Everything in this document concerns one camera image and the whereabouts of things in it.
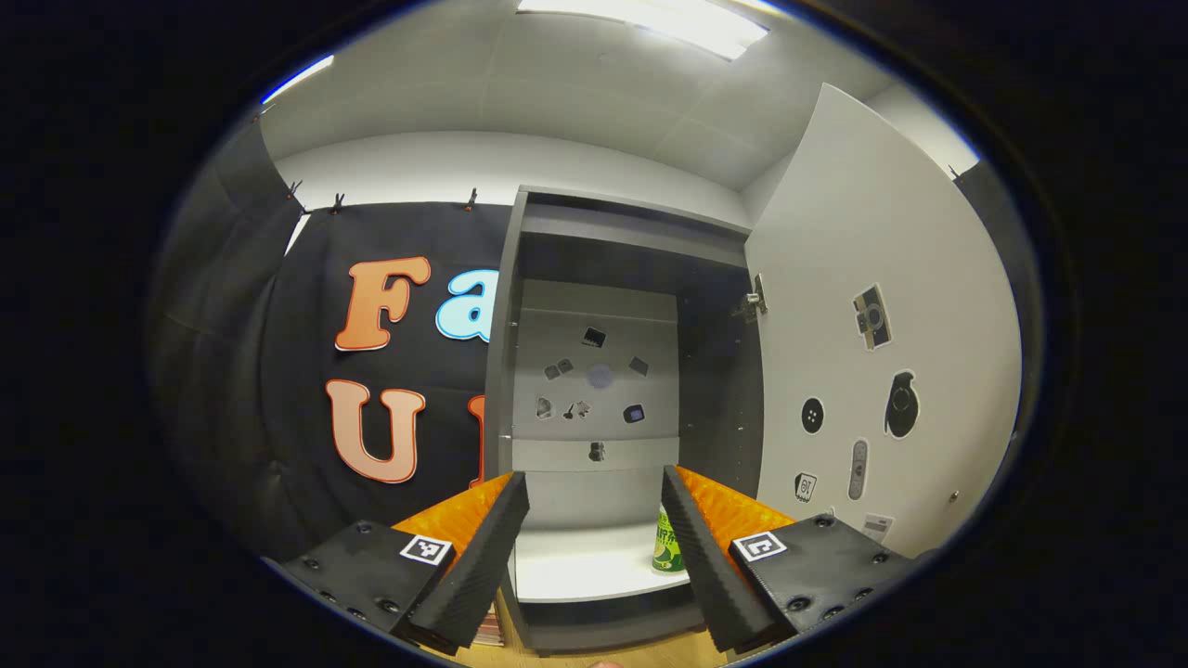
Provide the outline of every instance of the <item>white label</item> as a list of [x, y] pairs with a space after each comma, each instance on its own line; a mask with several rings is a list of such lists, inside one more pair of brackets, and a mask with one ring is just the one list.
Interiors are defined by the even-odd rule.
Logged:
[[733, 542], [739, 547], [739, 552], [742, 553], [742, 556], [747, 561], [759, 561], [760, 559], [766, 559], [788, 549], [784, 543], [779, 542], [779, 538], [771, 534], [771, 531], [764, 531], [745, 538], [737, 538]]
[[404, 546], [404, 549], [400, 550], [400, 556], [437, 566], [442, 562], [442, 559], [446, 557], [446, 553], [449, 552], [449, 541], [438, 541], [437, 538], [415, 536], [411, 541], [409, 541], [409, 544]]
[[796, 477], [796, 498], [804, 503], [813, 499], [813, 490], [816, 489], [816, 475], [801, 473]]
[[883, 538], [886, 538], [887, 531], [891, 530], [892, 522], [895, 522], [892, 517], [867, 512], [866, 521], [862, 522], [862, 535], [881, 544]]

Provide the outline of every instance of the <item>ceiling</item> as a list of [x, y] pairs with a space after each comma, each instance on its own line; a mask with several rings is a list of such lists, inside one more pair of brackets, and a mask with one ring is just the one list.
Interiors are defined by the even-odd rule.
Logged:
[[796, 147], [822, 82], [859, 100], [892, 83], [813, 26], [718, 1], [771, 30], [733, 62], [612, 21], [517, 14], [519, 0], [425, 2], [279, 95], [264, 138], [279, 160], [378, 134], [537, 134], [739, 190]]

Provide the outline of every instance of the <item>ceiling light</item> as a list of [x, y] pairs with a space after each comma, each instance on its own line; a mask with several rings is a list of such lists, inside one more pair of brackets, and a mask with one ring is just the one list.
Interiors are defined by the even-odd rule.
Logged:
[[767, 29], [707, 0], [520, 0], [517, 12], [611, 19], [653, 30], [733, 61]]
[[293, 86], [297, 86], [298, 83], [305, 81], [307, 78], [314, 76], [315, 74], [324, 70], [326, 68], [330, 67], [330, 63], [333, 63], [333, 62], [334, 62], [334, 56], [327, 56], [327, 57], [322, 58], [321, 61], [314, 63], [312, 65], [305, 68], [297, 76], [295, 76], [295, 77], [290, 78], [289, 81], [282, 83], [280, 88], [277, 88], [276, 90], [273, 90], [267, 97], [265, 97], [264, 100], [260, 100], [260, 103], [261, 105], [267, 105], [268, 100], [272, 100], [273, 97], [276, 97], [277, 95], [280, 95], [285, 90], [289, 90]]

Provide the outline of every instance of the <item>gray cabinet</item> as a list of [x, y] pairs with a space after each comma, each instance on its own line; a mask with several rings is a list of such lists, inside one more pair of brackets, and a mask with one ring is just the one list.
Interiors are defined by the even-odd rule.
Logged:
[[539, 651], [699, 626], [685, 573], [651, 568], [661, 471], [754, 494], [763, 379], [746, 231], [524, 187], [500, 265], [487, 477], [524, 471], [531, 510], [504, 585]]

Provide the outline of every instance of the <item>orange letter f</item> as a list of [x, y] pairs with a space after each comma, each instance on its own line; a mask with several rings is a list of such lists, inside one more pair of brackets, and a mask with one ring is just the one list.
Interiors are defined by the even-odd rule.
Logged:
[[429, 281], [429, 260], [422, 257], [374, 263], [350, 267], [355, 283], [350, 289], [347, 323], [334, 339], [340, 351], [374, 351], [387, 345], [391, 335], [379, 326], [380, 311], [387, 309], [388, 322], [398, 322], [409, 308], [409, 282], [397, 278], [385, 289], [391, 276], [407, 276], [417, 285]]

